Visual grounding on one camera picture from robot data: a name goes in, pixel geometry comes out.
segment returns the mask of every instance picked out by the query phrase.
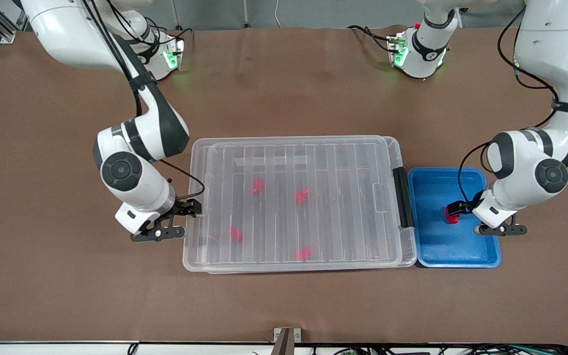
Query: blue plastic bin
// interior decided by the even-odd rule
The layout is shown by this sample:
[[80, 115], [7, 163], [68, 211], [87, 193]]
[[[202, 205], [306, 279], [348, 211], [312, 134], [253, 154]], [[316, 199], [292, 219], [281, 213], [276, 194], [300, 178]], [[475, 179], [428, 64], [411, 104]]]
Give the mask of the blue plastic bin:
[[[463, 199], [457, 171], [458, 168], [409, 171], [418, 261], [425, 267], [497, 267], [501, 264], [498, 237], [475, 234], [475, 226], [481, 224], [476, 216], [462, 215], [457, 224], [446, 220], [446, 205]], [[463, 168], [461, 178], [468, 198], [486, 186], [485, 176], [478, 169]]]

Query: table surface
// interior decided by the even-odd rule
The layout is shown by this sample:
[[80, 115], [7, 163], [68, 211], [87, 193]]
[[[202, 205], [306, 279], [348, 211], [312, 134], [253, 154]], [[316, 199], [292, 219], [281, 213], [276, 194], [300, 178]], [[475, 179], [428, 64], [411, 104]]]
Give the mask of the table surface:
[[[550, 109], [549, 93], [520, 87], [498, 57], [498, 32], [458, 30], [426, 81], [350, 30], [198, 32], [183, 71], [159, 86], [192, 142], [383, 135], [401, 143], [408, 169], [457, 166]], [[519, 213], [530, 231], [501, 238], [491, 270], [196, 274], [182, 241], [136, 244], [113, 219], [119, 202], [92, 144], [134, 113], [117, 72], [66, 67], [32, 33], [0, 48], [0, 341], [262, 341], [295, 326], [311, 342], [568, 343], [568, 187]]]

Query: gray floor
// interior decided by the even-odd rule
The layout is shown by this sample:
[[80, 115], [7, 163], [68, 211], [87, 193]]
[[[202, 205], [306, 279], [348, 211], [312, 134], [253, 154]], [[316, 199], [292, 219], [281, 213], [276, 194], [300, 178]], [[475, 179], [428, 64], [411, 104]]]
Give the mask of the gray floor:
[[[247, 0], [250, 26], [277, 27], [276, 1], [279, 2], [278, 18], [283, 27], [362, 25], [374, 29], [395, 24], [412, 25], [422, 20], [423, 12], [416, 0]], [[494, 6], [468, 10], [462, 14], [461, 22], [464, 27], [503, 27], [522, 7], [523, 0], [498, 0]], [[156, 0], [141, 12], [169, 29], [176, 26], [176, 20], [183, 27], [195, 30], [229, 30], [244, 26], [243, 0]]]

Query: black handle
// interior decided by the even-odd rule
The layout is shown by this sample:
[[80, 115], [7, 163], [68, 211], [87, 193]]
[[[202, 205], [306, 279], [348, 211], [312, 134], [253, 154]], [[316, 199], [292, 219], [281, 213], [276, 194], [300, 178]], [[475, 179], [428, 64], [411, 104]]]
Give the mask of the black handle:
[[415, 227], [406, 170], [404, 166], [401, 166], [394, 169], [393, 172], [394, 184], [396, 184], [396, 197], [398, 199], [398, 213], [400, 214], [400, 225], [403, 228]]

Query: transparent plastic box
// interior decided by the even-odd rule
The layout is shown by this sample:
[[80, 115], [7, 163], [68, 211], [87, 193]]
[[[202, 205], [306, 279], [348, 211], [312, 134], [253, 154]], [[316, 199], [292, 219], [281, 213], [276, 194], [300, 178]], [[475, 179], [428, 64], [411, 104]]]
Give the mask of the transparent plastic box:
[[213, 274], [413, 265], [399, 166], [391, 137], [200, 139], [191, 173], [207, 189], [203, 215], [187, 219], [183, 264]]

